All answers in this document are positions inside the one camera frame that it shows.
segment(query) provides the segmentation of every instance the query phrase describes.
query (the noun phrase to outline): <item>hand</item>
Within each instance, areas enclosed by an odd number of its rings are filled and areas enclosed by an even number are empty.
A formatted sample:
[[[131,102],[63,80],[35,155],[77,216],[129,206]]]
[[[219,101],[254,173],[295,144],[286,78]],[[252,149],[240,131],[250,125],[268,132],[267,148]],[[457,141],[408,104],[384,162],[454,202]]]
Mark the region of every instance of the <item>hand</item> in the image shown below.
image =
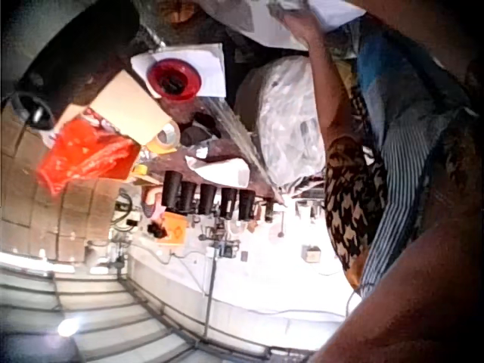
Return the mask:
[[[272,13],[295,38],[306,43],[307,46],[322,36],[318,18],[308,9],[288,11],[279,8],[277,12]]]

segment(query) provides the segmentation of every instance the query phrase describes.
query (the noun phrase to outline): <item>red plastic bag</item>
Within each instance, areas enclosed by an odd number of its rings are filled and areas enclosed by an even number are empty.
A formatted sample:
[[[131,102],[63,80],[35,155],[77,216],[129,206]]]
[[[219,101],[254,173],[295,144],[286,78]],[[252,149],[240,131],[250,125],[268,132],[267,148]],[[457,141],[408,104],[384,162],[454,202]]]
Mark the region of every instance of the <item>red plastic bag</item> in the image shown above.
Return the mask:
[[[135,142],[94,127],[81,116],[67,123],[37,169],[39,182],[58,194],[73,179],[97,178],[132,152]]]

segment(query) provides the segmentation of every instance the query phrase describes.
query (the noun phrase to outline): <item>clear plastic bag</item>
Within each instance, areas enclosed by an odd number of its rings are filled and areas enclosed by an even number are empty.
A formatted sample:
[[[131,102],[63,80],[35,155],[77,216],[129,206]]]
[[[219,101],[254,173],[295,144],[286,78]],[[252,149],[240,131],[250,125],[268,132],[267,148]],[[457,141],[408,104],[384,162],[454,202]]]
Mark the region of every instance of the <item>clear plastic bag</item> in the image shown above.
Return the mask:
[[[281,58],[249,73],[235,110],[244,124],[256,123],[260,150],[277,186],[323,169],[324,144],[307,57]]]

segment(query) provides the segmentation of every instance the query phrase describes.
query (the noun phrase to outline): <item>tape roll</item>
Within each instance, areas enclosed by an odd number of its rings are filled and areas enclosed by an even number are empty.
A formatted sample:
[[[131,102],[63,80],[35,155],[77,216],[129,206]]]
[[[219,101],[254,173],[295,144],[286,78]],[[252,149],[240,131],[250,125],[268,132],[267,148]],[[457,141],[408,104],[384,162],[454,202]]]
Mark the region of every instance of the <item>tape roll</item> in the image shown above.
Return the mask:
[[[167,154],[176,151],[180,143],[180,128],[172,119],[167,123],[158,135],[146,144],[149,151],[155,154]]]

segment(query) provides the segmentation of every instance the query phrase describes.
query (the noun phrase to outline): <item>metal rod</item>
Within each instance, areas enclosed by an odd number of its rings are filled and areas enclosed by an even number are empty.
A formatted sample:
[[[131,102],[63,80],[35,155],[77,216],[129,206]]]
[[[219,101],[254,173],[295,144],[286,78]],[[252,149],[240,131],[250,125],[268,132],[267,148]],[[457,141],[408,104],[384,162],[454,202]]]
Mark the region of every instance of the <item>metal rod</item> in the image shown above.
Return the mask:
[[[206,314],[205,314],[205,327],[203,327],[203,338],[206,339],[209,334],[209,320],[210,320],[210,309],[212,307],[213,298],[213,287],[215,285],[215,273],[217,271],[217,248],[213,247],[213,261],[212,261],[212,273],[210,275],[210,287],[209,287],[209,299],[206,304]]]

